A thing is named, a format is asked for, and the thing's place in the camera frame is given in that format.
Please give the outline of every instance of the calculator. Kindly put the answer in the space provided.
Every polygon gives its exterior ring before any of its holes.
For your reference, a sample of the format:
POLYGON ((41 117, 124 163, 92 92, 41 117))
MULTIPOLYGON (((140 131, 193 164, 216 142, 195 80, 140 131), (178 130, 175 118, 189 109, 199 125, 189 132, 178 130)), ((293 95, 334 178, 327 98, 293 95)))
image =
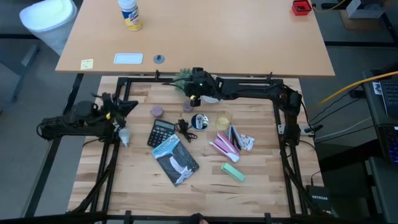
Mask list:
POLYGON ((147 145, 155 148, 173 134, 173 123, 156 119, 152 131, 150 132, 147 145))

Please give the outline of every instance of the red box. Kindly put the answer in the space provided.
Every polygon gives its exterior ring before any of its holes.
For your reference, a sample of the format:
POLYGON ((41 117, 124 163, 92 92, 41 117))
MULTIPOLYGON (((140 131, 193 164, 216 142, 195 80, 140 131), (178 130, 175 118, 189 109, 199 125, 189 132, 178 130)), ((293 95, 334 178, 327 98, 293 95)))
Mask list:
POLYGON ((293 1, 292 9, 296 16, 304 16, 312 10, 312 7, 307 0, 296 0, 293 1))

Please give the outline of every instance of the metal clamp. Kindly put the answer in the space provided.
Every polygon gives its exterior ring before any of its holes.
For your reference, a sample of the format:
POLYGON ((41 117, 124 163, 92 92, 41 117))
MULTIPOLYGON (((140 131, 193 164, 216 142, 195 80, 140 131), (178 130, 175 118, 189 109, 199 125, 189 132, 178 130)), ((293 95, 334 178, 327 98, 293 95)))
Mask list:
MULTIPOLYGON (((306 128, 309 128, 308 125, 307 126, 299 125, 299 126, 300 126, 300 130, 301 130, 301 135, 305 135, 305 136, 313 136, 314 135, 313 131, 309 131, 307 133, 304 131, 306 128)), ((285 132, 285 125, 279 124, 278 125, 278 133, 283 134, 284 132, 285 132)))
POLYGON ((163 55, 155 55, 154 57, 154 62, 155 63, 163 63, 164 62, 164 56, 163 55))

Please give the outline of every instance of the white lid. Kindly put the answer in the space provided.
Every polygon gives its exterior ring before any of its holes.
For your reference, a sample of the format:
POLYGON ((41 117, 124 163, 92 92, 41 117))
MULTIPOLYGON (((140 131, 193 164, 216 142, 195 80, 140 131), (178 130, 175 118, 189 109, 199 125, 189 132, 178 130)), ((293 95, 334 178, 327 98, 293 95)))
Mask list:
POLYGON ((68 22, 75 13, 72 0, 45 0, 23 9, 19 18, 29 30, 44 32, 68 22))
POLYGON ((136 6, 136 0, 118 0, 119 7, 124 10, 132 9, 136 6))

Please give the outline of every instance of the small round object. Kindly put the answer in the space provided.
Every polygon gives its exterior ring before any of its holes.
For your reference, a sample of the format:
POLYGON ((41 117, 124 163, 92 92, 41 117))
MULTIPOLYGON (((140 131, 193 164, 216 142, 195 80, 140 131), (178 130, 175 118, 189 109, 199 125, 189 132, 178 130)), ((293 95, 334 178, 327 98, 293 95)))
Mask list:
POLYGON ((164 62, 164 56, 163 55, 155 55, 154 62, 155 63, 163 63, 164 62))
POLYGON ((163 108, 161 106, 154 106, 150 113, 155 117, 155 118, 161 118, 163 117, 163 108))
POLYGON ((193 106, 191 106, 190 101, 186 101, 183 105, 182 108, 184 109, 185 112, 190 113, 193 111, 193 106))
POLYGON ((191 126, 197 131, 204 131, 209 124, 209 119, 204 114, 195 114, 191 119, 191 126))

